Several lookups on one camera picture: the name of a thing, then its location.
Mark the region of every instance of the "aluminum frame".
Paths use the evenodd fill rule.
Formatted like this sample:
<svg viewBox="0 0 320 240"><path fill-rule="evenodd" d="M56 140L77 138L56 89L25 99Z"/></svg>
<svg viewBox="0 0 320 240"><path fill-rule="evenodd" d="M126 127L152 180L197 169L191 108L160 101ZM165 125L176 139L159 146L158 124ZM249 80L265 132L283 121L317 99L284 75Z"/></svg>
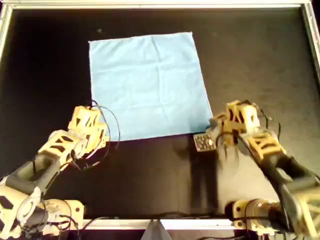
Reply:
<svg viewBox="0 0 320 240"><path fill-rule="evenodd" d="M0 14L0 62L15 9L244 9L301 8L320 84L320 36L310 0L3 0ZM150 219L100 219L87 229L145 230ZM161 219L167 230L234 230L228 219Z"/></svg>

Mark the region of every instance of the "wire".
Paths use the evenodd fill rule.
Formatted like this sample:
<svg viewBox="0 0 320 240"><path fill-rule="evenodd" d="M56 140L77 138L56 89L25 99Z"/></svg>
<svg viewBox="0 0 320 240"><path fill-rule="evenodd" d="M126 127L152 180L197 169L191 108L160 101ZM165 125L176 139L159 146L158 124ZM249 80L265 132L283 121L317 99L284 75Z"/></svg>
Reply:
<svg viewBox="0 0 320 240"><path fill-rule="evenodd" d="M110 131L110 127L107 123L107 119L104 115L104 112L102 111L102 109L106 109L108 110L114 117L115 121L116 121L116 124L117 124L117 128L118 128L118 141L116 143L116 146L114 147L114 149L116 150L120 144L120 141L121 141L121 132L120 132L120 126L119 126L119 122L118 122L118 119L116 117L116 115L107 107L105 106L100 106L97 101L95 100L92 100L93 103L95 103L95 105L91 106L91 108L94 108L94 107L98 107L98 109L100 110L101 112L101 115L102 115L102 118L103 118L103 121L105 122L106 126L107 126L107 129L108 129L108 132L109 132L109 135L111 137L111 131ZM102 144L102 139L101 139L101 142L98 144L98 146L90 153L89 156L86 157L86 159L90 158L91 156L93 156L95 154L95 152L100 148ZM85 164L86 166L84 168L81 168L79 167L76 162L71 162L71 164L76 167L79 171L81 172L84 172L84 171L87 171L95 166L97 166L98 164L100 164L104 159L106 159L107 155L109 154L110 152L110 148L111 148L111 142L108 143L107 147L106 147L106 150L105 150L105 153L103 155L103 157L101 157L98 161L96 161L95 163L91 164L91 165L88 165L87 161L85 161Z"/></svg>
<svg viewBox="0 0 320 240"><path fill-rule="evenodd" d="M40 200L40 202L42 203L43 208L44 208L44 209L43 209L43 216L42 216L41 221L40 221L37 225L35 225L34 227L30 227L30 228L23 227L23 226L21 225L21 223L20 223L21 229L22 229L26 234L28 234L28 235L29 235L29 234L32 234L33 231L35 231L36 233L39 233L39 231L38 231L39 226L41 226L41 225L46 225L47 222L48 222L48 221L45 221L46 212L47 212L47 206L46 206L45 201L44 201L44 199L43 199L43 194L41 194L41 200Z"/></svg>
<svg viewBox="0 0 320 240"><path fill-rule="evenodd" d="M121 140L121 132L120 132L119 121L118 121L116 115L114 114L113 111L111 111L111 110L110 110L109 108L107 108L106 106L99 105L96 100L92 100L92 102L95 104L95 105L92 106L92 108L94 108L94 107L98 107L98 108L99 108L99 107L100 107L100 108L102 108L102 109L105 109L105 110L109 111L109 112L112 114L112 116L114 117L114 120L115 120L115 122L116 122L116 126L117 126L117 128L118 128L118 141L117 141L116 146L114 147L115 149L117 149L118 146L119 146L120 140Z"/></svg>
<svg viewBox="0 0 320 240"><path fill-rule="evenodd" d="M209 236L209 237L201 237L197 240L236 240L236 239L244 239L245 236L227 236L227 237L219 237L219 236Z"/></svg>
<svg viewBox="0 0 320 240"><path fill-rule="evenodd" d="M67 219L69 219L69 220L73 223L73 225L74 225L74 227L75 227L75 229L76 229L77 238L78 238L78 240L80 240L80 231L79 231L78 223L77 223L71 216L63 215L63 214L60 214L59 216L60 216L61 218L67 218Z"/></svg>
<svg viewBox="0 0 320 240"><path fill-rule="evenodd" d="M101 220L101 219L111 219L108 216L101 216L101 217L97 217L94 219L91 219L86 225L84 225L84 227L81 229L81 233L78 235L78 240L81 240L82 234L84 233L84 230L86 230L86 228L91 225L93 222L97 221L97 220Z"/></svg>
<svg viewBox="0 0 320 240"><path fill-rule="evenodd" d="M221 132L215 139L215 147L218 148L218 143L219 143L219 139L222 138L224 135L232 135L235 136L235 134L233 134L230 131L223 131Z"/></svg>
<svg viewBox="0 0 320 240"><path fill-rule="evenodd" d="M281 135L281 124L279 121L276 121L273 117L266 115L265 112L260 108L260 112L262 113L262 116L265 118L265 128L268 129L269 127L269 120L277 122L278 123L278 134L277 138L278 141L280 142L280 135Z"/></svg>

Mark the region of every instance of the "black tabletop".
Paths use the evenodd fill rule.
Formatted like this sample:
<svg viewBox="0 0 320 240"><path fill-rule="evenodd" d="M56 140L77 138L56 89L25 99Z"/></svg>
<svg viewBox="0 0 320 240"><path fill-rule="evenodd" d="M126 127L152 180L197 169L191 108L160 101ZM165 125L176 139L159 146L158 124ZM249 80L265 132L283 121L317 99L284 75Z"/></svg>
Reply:
<svg viewBox="0 0 320 240"><path fill-rule="evenodd" d="M281 122L283 146L320 173L318 82L298 9L88 9L13 11L0 65L0 174L91 103L88 41L176 32L193 32L214 114L235 99L256 102ZM46 198L80 200L87 217L216 214L227 201L219 186L231 198L263 188L249 165L229 181L191 135L126 141L88 172L66 169Z"/></svg>

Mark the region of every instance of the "blue towel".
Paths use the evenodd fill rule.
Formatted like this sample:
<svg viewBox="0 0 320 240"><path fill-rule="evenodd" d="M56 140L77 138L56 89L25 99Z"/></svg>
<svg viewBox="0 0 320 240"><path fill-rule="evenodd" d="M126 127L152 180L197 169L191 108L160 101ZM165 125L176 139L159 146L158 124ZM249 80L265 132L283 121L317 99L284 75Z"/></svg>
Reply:
<svg viewBox="0 0 320 240"><path fill-rule="evenodd" d="M90 41L92 99L121 140L203 132L212 117L191 32ZM117 123L104 110L112 141Z"/></svg>

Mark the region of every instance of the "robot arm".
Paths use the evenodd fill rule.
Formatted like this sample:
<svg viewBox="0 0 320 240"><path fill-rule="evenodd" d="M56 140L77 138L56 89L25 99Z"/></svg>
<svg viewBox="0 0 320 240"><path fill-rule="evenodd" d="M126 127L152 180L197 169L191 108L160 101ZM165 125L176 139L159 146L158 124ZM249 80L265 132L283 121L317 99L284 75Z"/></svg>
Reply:
<svg viewBox="0 0 320 240"><path fill-rule="evenodd" d="M54 131L39 149L34 160L28 161L0 182L0 238L17 238L22 232L58 235L56 226L68 226L71 216L82 224L84 206L76 200L50 199L43 201L55 178L72 161L94 153L106 146L107 124L100 123L101 112L86 106L77 106L68 125L68 131Z"/></svg>
<svg viewBox="0 0 320 240"><path fill-rule="evenodd" d="M237 147L256 162L279 196L280 202L254 199L233 203L233 218L241 219L234 222L238 229L258 235L286 231L319 237L320 179L287 155L273 131L260 126L258 110L249 101L228 103L226 112L212 119L205 133L194 135L196 149L214 151L223 138L223 145ZM214 128L220 131L216 138Z"/></svg>

